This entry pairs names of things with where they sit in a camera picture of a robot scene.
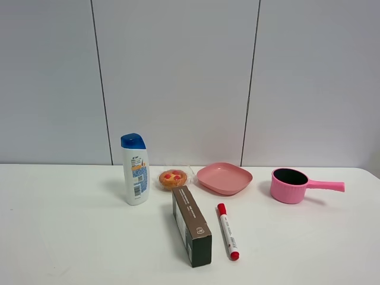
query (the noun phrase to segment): red marker cap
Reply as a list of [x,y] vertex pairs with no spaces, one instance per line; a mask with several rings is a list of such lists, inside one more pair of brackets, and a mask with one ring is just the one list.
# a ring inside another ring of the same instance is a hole
[[239,259],[240,254],[237,251],[234,251],[231,253],[230,256],[231,256],[231,259],[235,261]]
[[223,203],[220,203],[218,205],[218,210],[219,210],[220,215],[226,215],[227,214],[226,206]]

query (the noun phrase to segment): white bottle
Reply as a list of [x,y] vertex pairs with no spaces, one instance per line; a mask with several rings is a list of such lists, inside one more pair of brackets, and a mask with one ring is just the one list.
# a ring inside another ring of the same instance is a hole
[[135,206],[148,200],[149,161],[143,138],[138,134],[121,137],[126,202]]

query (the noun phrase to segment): pink plate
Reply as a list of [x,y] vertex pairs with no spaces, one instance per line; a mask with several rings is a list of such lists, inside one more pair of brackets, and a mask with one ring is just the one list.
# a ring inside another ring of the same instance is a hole
[[226,162],[213,163],[197,173],[200,184],[222,195],[234,195],[248,186],[252,174]]

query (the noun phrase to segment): toy tart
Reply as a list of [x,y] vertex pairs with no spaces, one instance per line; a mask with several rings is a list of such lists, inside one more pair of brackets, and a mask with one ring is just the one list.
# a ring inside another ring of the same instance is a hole
[[181,170],[168,170],[160,175],[160,183],[167,189],[184,186],[188,176]]

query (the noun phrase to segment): brown box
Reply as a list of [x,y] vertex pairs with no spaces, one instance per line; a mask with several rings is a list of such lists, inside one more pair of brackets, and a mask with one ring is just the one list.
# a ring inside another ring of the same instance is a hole
[[173,215],[191,265],[210,264],[211,232],[187,186],[173,188]]

